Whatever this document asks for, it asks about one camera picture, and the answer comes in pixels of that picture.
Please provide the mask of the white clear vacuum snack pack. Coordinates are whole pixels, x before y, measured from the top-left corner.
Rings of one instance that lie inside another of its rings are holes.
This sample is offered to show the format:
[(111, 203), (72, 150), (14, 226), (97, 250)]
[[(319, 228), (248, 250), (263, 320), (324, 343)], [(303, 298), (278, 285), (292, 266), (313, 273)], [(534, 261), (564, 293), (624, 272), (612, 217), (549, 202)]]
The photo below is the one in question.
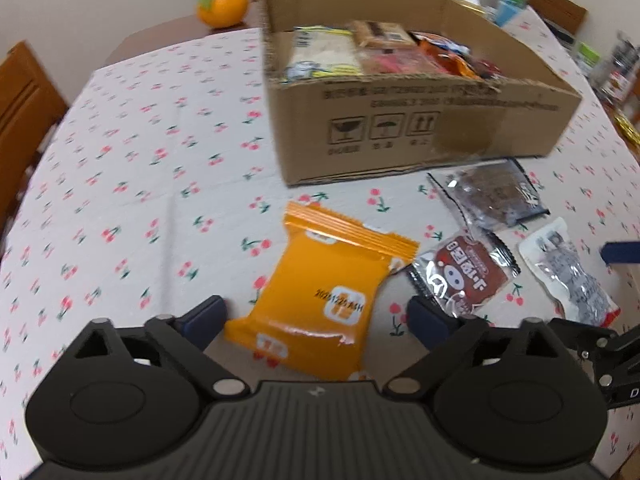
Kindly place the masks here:
[(563, 218), (555, 218), (526, 237), (518, 252), (560, 305), (566, 320), (608, 327), (620, 313), (599, 281), (585, 270)]

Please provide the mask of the small brown pig snack packet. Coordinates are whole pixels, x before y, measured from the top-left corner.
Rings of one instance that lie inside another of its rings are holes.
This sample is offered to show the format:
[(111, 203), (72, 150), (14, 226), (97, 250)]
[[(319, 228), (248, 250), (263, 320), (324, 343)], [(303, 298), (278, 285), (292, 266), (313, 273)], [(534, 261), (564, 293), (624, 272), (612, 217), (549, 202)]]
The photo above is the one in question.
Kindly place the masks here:
[(417, 255), (407, 272), (414, 288), (446, 315), (474, 314), (521, 273), (506, 243), (491, 231), (460, 231)]

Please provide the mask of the dark clear jerky pouch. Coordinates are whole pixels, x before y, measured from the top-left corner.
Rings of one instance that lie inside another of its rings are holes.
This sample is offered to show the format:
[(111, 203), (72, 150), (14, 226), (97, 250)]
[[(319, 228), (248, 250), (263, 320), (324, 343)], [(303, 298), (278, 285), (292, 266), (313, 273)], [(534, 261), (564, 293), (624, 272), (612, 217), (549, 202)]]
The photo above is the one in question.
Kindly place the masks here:
[(546, 216), (538, 190), (513, 158), (428, 174), (472, 229), (499, 231)]

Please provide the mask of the orange snack packet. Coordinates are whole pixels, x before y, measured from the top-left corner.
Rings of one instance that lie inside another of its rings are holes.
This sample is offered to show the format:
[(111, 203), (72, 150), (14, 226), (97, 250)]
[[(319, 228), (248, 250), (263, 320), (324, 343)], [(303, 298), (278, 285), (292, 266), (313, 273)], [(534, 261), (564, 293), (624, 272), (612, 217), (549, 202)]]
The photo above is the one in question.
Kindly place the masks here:
[(224, 326), (228, 341), (329, 382), (355, 379), (378, 289), (419, 245), (317, 207), (288, 203), (288, 244), (253, 309)]

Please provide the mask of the brown orange crinkled snack bag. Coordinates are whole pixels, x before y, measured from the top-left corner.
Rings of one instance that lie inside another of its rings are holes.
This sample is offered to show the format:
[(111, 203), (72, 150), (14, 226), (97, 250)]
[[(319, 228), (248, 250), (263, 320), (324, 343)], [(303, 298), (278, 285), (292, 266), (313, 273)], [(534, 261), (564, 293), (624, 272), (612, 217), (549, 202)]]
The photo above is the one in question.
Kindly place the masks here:
[(446, 73), (469, 79), (480, 79), (480, 75), (474, 68), (456, 52), (443, 49), (427, 40), (421, 40), (419, 48), (424, 54), (434, 58), (435, 62), (443, 68)]

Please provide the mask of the white small fish snack pouch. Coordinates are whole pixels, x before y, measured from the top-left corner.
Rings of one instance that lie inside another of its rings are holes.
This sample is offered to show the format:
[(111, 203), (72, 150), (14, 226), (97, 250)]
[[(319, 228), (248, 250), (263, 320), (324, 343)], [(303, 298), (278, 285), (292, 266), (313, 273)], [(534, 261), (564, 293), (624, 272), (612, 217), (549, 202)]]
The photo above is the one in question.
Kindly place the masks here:
[(434, 32), (409, 32), (409, 36), (423, 52), (429, 55), (435, 56), (443, 53), (469, 55), (471, 53), (470, 48), (464, 44), (458, 44), (454, 40)]

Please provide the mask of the pink red snack packet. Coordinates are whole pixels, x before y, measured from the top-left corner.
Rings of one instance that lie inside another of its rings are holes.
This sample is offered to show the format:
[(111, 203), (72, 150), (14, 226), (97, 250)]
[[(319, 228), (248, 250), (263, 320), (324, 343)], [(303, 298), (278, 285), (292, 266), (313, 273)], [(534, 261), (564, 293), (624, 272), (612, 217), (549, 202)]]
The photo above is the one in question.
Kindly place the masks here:
[(362, 70), (369, 75), (442, 73), (442, 68), (419, 49), (360, 49), (357, 55)]

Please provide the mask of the yellow blue fish strip pack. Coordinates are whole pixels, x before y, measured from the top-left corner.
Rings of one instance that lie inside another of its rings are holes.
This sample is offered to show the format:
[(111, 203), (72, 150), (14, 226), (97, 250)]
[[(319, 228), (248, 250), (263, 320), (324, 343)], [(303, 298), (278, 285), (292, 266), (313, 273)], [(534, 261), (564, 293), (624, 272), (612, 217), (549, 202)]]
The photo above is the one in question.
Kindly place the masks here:
[(294, 28), (282, 82), (362, 75), (354, 34), (349, 29), (323, 25)]

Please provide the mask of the clear cracker pack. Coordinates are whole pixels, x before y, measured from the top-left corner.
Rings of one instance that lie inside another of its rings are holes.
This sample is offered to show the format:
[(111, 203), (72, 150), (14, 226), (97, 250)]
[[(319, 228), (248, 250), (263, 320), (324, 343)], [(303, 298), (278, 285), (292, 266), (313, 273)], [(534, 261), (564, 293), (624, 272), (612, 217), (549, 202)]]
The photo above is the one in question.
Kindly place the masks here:
[(399, 50), (416, 46), (408, 32), (397, 23), (353, 20), (349, 29), (360, 49)]

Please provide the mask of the black red bull snack packet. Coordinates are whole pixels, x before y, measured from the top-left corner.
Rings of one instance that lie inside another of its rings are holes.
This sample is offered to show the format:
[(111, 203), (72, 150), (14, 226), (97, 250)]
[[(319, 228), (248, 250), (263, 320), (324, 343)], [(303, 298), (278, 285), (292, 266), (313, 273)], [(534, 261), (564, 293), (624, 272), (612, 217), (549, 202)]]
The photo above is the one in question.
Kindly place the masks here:
[(502, 71), (497, 65), (481, 58), (470, 58), (468, 64), (480, 79), (496, 80), (503, 77)]

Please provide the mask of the cherry print tablecloth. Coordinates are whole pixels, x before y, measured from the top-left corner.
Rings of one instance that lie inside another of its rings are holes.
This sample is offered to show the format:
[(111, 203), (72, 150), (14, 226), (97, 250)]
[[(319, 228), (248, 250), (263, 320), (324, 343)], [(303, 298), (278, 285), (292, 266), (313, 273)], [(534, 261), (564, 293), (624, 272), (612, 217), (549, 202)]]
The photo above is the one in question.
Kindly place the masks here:
[[(563, 218), (586, 270), (639, 324), (639, 293), (599, 250), (639, 238), (639, 166), (588, 82), (532, 10), (506, 24), (582, 94), (552, 154), (521, 159), (550, 217), (499, 236), (514, 254), (528, 233)], [(1, 479), (40, 459), (24, 408), (84, 326), (140, 326), (183, 315), (212, 295), (247, 315), (288, 237), (288, 202), (315, 204), (421, 243), (454, 235), (457, 211), (426, 172), (287, 188), (262, 82), (257, 29), (185, 42), (97, 70), (30, 180), (1, 263)], [(414, 289), (391, 276), (376, 295), (360, 375), (379, 384), (425, 349), (407, 332)]]

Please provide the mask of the green lid bottle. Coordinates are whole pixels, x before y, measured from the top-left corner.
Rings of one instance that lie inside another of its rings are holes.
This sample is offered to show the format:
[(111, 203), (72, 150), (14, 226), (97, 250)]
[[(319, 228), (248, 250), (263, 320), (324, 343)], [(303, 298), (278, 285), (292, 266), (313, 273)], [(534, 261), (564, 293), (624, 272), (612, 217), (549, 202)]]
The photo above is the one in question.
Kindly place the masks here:
[(589, 47), (588, 44), (580, 42), (575, 50), (575, 61), (577, 64), (593, 68), (599, 63), (600, 54), (592, 47)]

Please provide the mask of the right wooden chair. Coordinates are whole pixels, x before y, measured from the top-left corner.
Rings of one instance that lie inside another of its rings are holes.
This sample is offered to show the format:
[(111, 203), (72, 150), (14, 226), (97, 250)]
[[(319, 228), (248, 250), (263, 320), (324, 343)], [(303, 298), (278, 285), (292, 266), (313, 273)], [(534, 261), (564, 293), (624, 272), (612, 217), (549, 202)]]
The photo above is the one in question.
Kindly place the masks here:
[(544, 20), (576, 35), (584, 24), (588, 11), (572, 0), (528, 0), (537, 14)]

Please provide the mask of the left wooden chair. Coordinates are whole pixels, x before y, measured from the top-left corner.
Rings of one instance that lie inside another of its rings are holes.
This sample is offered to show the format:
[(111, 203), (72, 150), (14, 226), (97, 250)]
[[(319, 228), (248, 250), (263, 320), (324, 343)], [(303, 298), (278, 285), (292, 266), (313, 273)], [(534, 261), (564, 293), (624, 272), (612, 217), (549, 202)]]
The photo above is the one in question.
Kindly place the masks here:
[(39, 164), (40, 144), (67, 111), (66, 101), (28, 42), (18, 42), (1, 64), (2, 226), (17, 210), (27, 170)]

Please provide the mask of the orange with green leaf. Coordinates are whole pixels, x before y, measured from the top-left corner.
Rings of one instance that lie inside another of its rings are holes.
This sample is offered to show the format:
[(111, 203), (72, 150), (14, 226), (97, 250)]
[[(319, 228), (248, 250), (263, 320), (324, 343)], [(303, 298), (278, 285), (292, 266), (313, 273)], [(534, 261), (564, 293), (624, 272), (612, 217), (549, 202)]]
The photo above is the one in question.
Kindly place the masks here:
[(196, 15), (213, 29), (234, 27), (242, 23), (250, 0), (198, 0)]

